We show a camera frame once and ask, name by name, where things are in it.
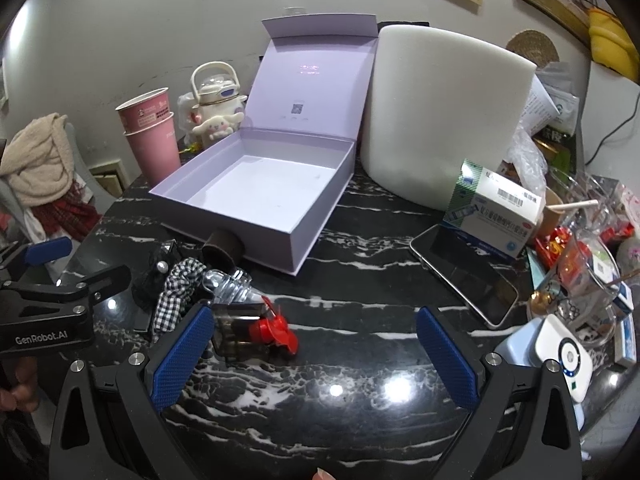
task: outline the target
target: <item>beige blanket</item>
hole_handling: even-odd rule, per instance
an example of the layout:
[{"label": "beige blanket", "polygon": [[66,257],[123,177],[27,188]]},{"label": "beige blanket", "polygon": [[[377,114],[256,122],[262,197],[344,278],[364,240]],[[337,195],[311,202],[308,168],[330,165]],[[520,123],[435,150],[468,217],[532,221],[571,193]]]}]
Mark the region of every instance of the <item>beige blanket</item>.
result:
[{"label": "beige blanket", "polygon": [[74,157],[66,138],[66,116],[51,114],[31,121],[4,150],[5,176],[24,207],[62,197],[74,180]]}]

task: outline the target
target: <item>pink paper cup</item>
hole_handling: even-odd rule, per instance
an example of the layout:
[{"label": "pink paper cup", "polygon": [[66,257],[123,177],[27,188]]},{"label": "pink paper cup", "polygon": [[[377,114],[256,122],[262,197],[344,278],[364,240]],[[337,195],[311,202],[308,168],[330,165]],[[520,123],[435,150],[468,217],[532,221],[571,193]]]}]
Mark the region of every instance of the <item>pink paper cup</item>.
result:
[{"label": "pink paper cup", "polygon": [[154,126],[124,136],[151,187],[180,168],[173,113]]},{"label": "pink paper cup", "polygon": [[159,88],[118,106],[116,111],[125,132],[132,134],[164,121],[171,113],[168,91],[168,88]]}]

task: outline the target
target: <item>white straw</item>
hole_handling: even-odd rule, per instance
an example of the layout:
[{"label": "white straw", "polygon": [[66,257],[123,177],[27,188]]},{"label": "white straw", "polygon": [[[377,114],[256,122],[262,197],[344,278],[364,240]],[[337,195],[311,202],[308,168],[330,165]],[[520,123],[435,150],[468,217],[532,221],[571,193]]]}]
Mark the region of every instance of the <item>white straw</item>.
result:
[{"label": "white straw", "polygon": [[594,205],[598,205],[597,200],[584,200],[583,202],[572,202],[571,204],[548,205],[546,208],[551,211],[562,212],[580,209],[581,207],[592,207]]}]

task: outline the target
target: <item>red plaid fabric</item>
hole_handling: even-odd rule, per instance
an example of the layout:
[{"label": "red plaid fabric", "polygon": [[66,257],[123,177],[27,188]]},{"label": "red plaid fabric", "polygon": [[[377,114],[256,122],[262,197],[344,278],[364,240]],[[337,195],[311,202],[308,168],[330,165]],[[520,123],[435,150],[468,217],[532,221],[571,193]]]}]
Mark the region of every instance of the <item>red plaid fabric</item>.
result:
[{"label": "red plaid fabric", "polygon": [[82,189],[74,181],[62,198],[32,207],[31,211],[47,235],[52,235],[62,228],[81,242],[102,217],[94,206],[82,202],[81,197]]}]

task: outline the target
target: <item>black cable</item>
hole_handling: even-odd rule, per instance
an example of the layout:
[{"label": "black cable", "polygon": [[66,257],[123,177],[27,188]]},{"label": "black cable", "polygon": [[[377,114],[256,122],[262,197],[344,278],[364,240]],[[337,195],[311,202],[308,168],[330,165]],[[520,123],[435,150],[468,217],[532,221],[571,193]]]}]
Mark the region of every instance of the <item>black cable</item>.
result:
[{"label": "black cable", "polygon": [[593,159],[596,158],[596,155],[598,155],[598,152],[600,151],[600,148],[604,144],[605,140],[609,139],[609,137],[615,134],[620,128],[622,128],[622,126],[624,126],[629,121],[632,121],[634,119],[634,117],[636,116],[636,113],[638,113],[638,103],[640,103],[640,92],[638,92],[638,97],[636,98],[636,107],[634,108],[634,112],[631,114],[631,117],[629,117],[627,120],[620,123],[616,128],[613,129],[613,131],[609,132],[607,135],[602,137],[602,140],[600,141],[600,143],[598,144],[598,147],[596,148],[596,152],[591,156],[591,158],[587,162],[584,163],[585,166],[588,166],[593,162]]}]

